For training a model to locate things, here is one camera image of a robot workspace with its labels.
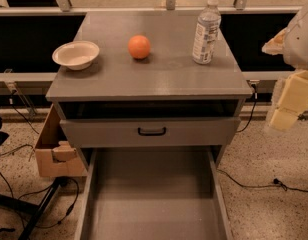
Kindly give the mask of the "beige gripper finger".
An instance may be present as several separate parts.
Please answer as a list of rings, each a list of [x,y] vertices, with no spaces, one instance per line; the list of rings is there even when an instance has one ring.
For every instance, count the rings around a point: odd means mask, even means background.
[[[297,70],[283,83],[283,89],[275,103],[269,127],[285,132],[308,109],[308,70]]]
[[[269,55],[282,55],[284,53],[284,40],[286,29],[282,29],[262,47],[262,52]]]

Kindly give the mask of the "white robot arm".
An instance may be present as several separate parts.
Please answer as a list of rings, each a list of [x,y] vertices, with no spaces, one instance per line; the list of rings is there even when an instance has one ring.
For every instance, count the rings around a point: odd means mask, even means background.
[[[274,86],[264,130],[281,134],[289,130],[308,109],[308,1],[288,25],[270,39],[262,52],[283,55],[295,71],[280,77]]]

